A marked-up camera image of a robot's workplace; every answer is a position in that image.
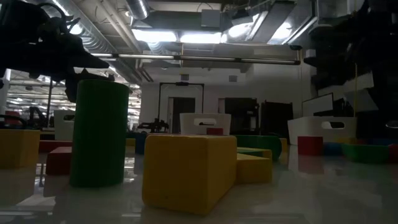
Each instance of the ceiling vent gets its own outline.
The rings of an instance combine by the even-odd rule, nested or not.
[[[181,74],[181,81],[189,81],[189,74]]]
[[[238,82],[238,76],[230,75],[229,76],[229,82]]]

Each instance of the door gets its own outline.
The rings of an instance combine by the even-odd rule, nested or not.
[[[172,112],[172,133],[181,133],[180,113],[194,113],[195,112],[195,99],[173,97],[173,112]]]

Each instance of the white plastic bin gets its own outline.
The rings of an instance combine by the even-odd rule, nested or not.
[[[330,122],[343,123],[343,128],[332,128]],[[323,142],[356,137],[356,118],[308,116],[287,122],[290,144],[297,145],[298,136],[322,136]]]
[[[74,121],[66,121],[66,115],[75,115],[74,111],[55,110],[54,111],[54,126],[55,126],[55,140],[57,141],[72,141]]]
[[[224,135],[229,135],[230,114],[180,114],[181,134],[206,134],[207,128],[222,128]]]

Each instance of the doorway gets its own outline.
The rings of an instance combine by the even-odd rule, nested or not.
[[[180,113],[194,113],[195,99],[185,97],[169,97],[169,109],[167,121],[170,125],[170,132],[173,134],[181,133]]]

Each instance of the glossy floor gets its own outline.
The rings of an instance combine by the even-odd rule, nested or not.
[[[272,184],[234,186],[208,216],[198,217],[144,206],[142,162],[142,156],[126,158],[124,183],[103,189],[73,189],[68,177],[41,175],[44,164],[0,170],[0,223],[398,222],[396,165],[303,157],[291,147],[274,164]]]

